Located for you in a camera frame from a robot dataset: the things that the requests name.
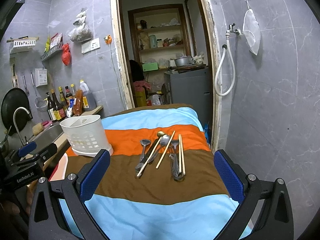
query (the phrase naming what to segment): red plastic bag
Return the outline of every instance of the red plastic bag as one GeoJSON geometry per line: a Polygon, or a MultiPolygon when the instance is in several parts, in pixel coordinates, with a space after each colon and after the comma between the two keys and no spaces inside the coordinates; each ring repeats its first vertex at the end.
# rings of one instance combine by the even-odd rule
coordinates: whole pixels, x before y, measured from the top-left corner
{"type": "Polygon", "coordinates": [[[64,65],[68,66],[70,64],[70,61],[71,61],[71,53],[70,53],[70,48],[69,48],[69,44],[64,44],[62,46],[62,50],[63,50],[63,53],[62,53],[62,62],[64,63],[64,65]]]}

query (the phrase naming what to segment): gray tile wall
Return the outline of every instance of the gray tile wall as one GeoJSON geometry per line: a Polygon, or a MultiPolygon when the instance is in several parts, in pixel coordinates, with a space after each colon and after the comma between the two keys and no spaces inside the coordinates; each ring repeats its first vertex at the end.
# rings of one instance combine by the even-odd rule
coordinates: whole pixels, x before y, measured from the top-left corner
{"type": "MultiPolygon", "coordinates": [[[[219,49],[219,57],[221,58],[222,55],[222,45],[226,43],[226,30],[227,24],[231,24],[231,22],[226,23],[223,7],[221,0],[210,0],[212,11],[213,11],[213,18],[214,24],[217,29],[217,42],[218,42],[218,49],[219,49]]],[[[231,69],[231,62],[226,55],[225,60],[223,61],[222,69],[221,69],[222,79],[219,81],[222,84],[222,92],[228,90],[231,85],[232,80],[232,69],[231,69]]],[[[226,141],[228,136],[228,129],[229,129],[229,121],[230,121],[230,112],[231,112],[231,100],[232,100],[232,91],[224,97],[221,98],[221,112],[220,112],[220,132],[219,132],[219,141],[218,141],[218,149],[224,149],[226,147],[226,141]]]]}
{"type": "MultiPolygon", "coordinates": [[[[244,0],[211,2],[221,3],[227,24],[242,27],[244,0]]],[[[304,0],[250,5],[261,29],[260,49],[255,56],[244,36],[230,39],[236,83],[226,152],[247,173],[285,180],[296,239],[320,207],[320,25],[304,0]]],[[[214,15],[220,15],[215,22],[223,35],[222,12],[214,15]]]]}
{"type": "Polygon", "coordinates": [[[117,67],[114,42],[106,45],[103,38],[113,37],[110,0],[52,0],[49,17],[49,34],[62,33],[64,43],[70,44],[72,63],[65,66],[61,53],[50,59],[50,73],[55,89],[74,83],[79,88],[80,79],[84,79],[93,92],[97,105],[103,105],[102,117],[118,113],[125,109],[122,88],[117,67]],[[86,9],[86,23],[94,38],[100,39],[100,49],[81,53],[81,44],[73,43],[67,34],[74,28],[73,21],[82,8],[86,9]]]}
{"type": "MultiPolygon", "coordinates": [[[[32,127],[42,121],[49,119],[47,113],[42,113],[35,108],[36,93],[32,87],[31,71],[34,73],[35,68],[47,67],[40,61],[40,56],[44,52],[44,45],[48,37],[48,23],[49,11],[51,0],[26,0],[22,5],[12,22],[10,23],[7,31],[4,34],[0,43],[0,101],[8,90],[12,88],[12,74],[9,65],[9,58],[15,57],[16,59],[16,73],[20,88],[24,89],[22,76],[25,75],[27,87],[29,90],[29,102],[33,120],[28,122],[26,127],[22,130],[22,136],[30,138],[32,135],[32,127]],[[36,42],[35,48],[32,51],[20,52],[10,55],[9,43],[6,40],[10,37],[18,38],[22,36],[36,37],[39,36],[39,41],[36,42]]],[[[48,86],[42,86],[37,89],[38,95],[45,98],[45,92],[48,91],[48,86]]],[[[2,121],[0,121],[0,139],[4,137],[3,131],[5,130],[2,121]]],[[[17,149],[21,146],[17,134],[9,138],[11,148],[17,149]]]]}

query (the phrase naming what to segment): countertop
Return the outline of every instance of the countertop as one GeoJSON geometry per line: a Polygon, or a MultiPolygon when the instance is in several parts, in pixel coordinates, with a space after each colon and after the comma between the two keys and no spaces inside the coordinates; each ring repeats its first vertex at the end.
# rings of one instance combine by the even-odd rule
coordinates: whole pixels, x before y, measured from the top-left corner
{"type": "MultiPolygon", "coordinates": [[[[103,109],[103,106],[97,106],[94,110],[92,111],[88,111],[88,112],[83,112],[81,114],[81,116],[84,116],[84,115],[92,115],[92,114],[96,114],[98,113],[100,110],[103,109]]],[[[63,133],[62,135],[60,135],[60,137],[58,139],[56,139],[56,141],[54,142],[55,145],[57,146],[58,150],[57,150],[57,153],[66,145],[66,143],[68,142],[68,139],[67,139],[67,136],[63,133]]],[[[44,165],[43,165],[43,170],[45,170],[48,165],[52,162],[52,160],[54,159],[54,157],[57,155],[57,153],[52,156],[50,159],[48,159],[44,165]]],[[[33,155],[27,155],[26,156],[26,159],[28,158],[31,158],[33,155]]],[[[32,189],[35,185],[36,185],[36,180],[33,181],[30,185],[29,185],[29,188],[32,189]]]]}

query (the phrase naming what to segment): kitchen sink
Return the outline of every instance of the kitchen sink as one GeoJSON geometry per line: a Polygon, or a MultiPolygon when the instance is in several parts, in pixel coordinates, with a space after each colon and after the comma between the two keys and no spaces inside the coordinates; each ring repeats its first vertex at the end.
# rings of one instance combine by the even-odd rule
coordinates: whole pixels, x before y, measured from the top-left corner
{"type": "Polygon", "coordinates": [[[31,140],[31,142],[36,142],[37,148],[30,154],[36,154],[41,149],[48,146],[50,143],[55,142],[56,139],[58,139],[62,134],[63,130],[59,124],[50,126],[48,129],[44,130],[31,140]]]}

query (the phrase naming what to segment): blue stripe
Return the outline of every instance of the blue stripe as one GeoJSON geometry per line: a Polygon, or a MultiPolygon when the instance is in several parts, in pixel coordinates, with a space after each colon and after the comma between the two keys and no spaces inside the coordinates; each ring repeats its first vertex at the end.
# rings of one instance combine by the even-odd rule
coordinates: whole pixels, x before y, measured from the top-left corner
{"type": "MultiPolygon", "coordinates": [[[[60,200],[60,204],[72,232],[81,237],[65,200],[60,200]]],[[[85,205],[111,240],[212,240],[238,203],[227,195],[157,205],[95,194],[85,205]]],[[[250,232],[246,227],[241,238],[250,232]]]]}
{"type": "Polygon", "coordinates": [[[189,107],[140,110],[102,119],[103,128],[108,130],[154,129],[175,124],[192,124],[197,126],[201,132],[203,131],[196,111],[189,107]]]}

